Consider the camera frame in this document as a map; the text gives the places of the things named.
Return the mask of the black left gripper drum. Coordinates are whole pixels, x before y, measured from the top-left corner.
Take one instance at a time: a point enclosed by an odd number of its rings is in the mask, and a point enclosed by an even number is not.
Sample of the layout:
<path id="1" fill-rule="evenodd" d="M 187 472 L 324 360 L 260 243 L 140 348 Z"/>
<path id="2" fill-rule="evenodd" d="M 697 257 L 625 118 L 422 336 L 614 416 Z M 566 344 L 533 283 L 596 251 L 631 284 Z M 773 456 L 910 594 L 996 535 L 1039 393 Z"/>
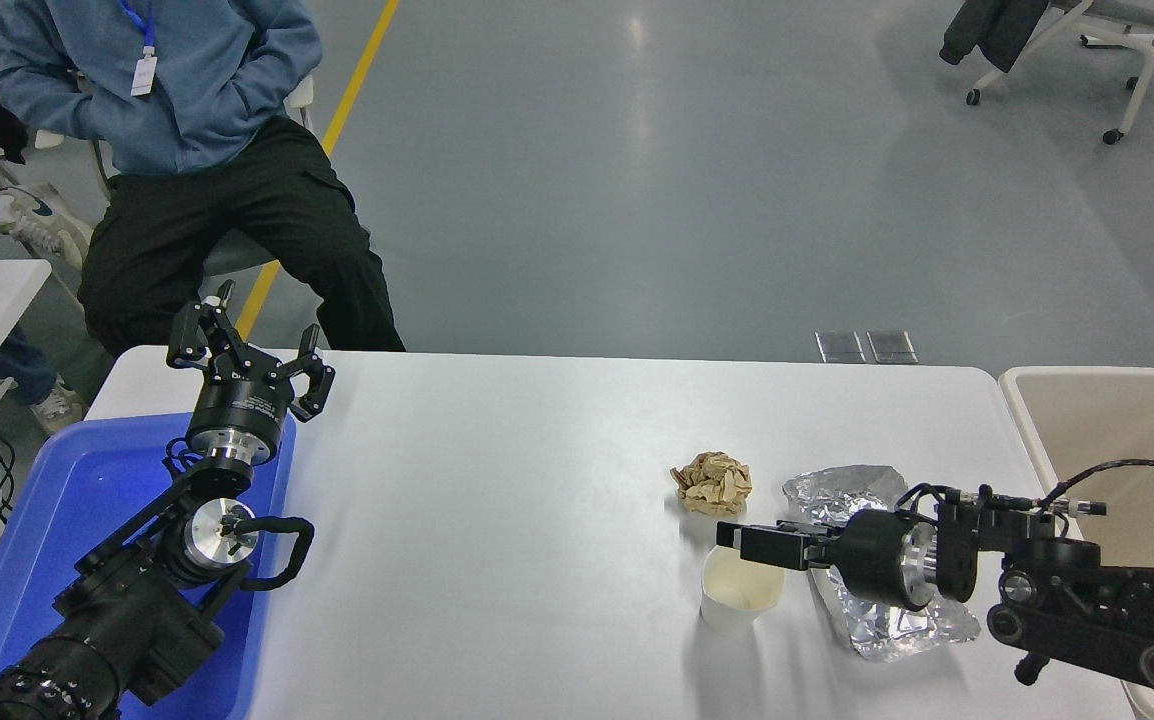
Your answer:
<path id="1" fill-rule="evenodd" d="M 258 357 L 252 365 L 233 357 L 185 360 L 185 368 L 205 374 L 187 433 L 187 445 L 197 453 L 216 448 L 238 448 L 240 453 L 275 453 L 283 438 L 283 423 L 292 402 L 288 378 L 269 381 L 283 363 L 279 357 Z"/>

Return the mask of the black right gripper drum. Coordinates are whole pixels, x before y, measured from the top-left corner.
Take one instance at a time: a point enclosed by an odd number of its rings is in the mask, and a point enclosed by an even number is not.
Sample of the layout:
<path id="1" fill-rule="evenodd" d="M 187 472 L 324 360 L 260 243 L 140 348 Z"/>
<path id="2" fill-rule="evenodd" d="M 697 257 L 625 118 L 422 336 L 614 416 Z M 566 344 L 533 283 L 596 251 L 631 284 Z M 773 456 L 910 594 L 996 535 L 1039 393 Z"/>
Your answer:
<path id="1" fill-rule="evenodd" d="M 844 528 L 820 542 L 820 562 L 839 569 L 852 597 L 915 609 L 902 575 L 902 558 L 915 527 L 916 522 L 902 515 L 860 510 Z"/>

